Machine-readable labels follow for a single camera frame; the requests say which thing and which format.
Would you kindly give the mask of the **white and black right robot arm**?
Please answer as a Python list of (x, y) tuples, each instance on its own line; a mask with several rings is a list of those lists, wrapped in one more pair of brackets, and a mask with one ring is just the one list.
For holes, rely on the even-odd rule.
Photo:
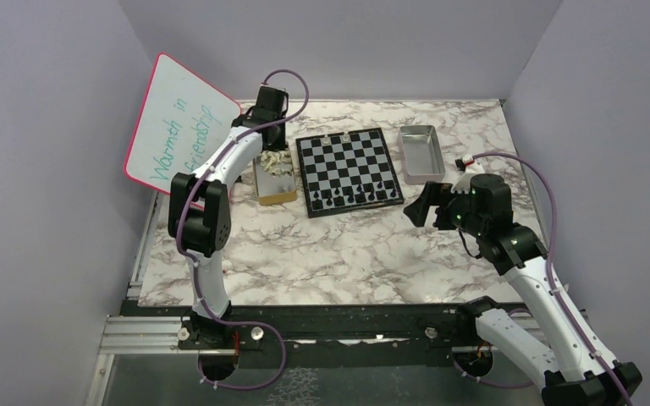
[(433, 208), (435, 228), (474, 237), (479, 257), (519, 294), (547, 341), (518, 325), (488, 296), (459, 306), (456, 337), (467, 344), (492, 344), (525, 373), (546, 405), (631, 404), (641, 372), (598, 339), (565, 291), (542, 241), (514, 221), (509, 185), (491, 173), (464, 179), (464, 189), (426, 183), (404, 214), (420, 228)]

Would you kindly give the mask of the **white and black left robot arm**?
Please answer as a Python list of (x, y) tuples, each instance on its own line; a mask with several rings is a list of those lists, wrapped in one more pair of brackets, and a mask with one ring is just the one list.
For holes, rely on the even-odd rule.
[(231, 233), (229, 190), (267, 148), (284, 147), (286, 91), (262, 85), (254, 106), (232, 122), (229, 135), (191, 173), (177, 173), (170, 186), (168, 232), (189, 261), (195, 300), (186, 327), (190, 337), (222, 347), (232, 336), (224, 317), (231, 302), (223, 281), (223, 248)]

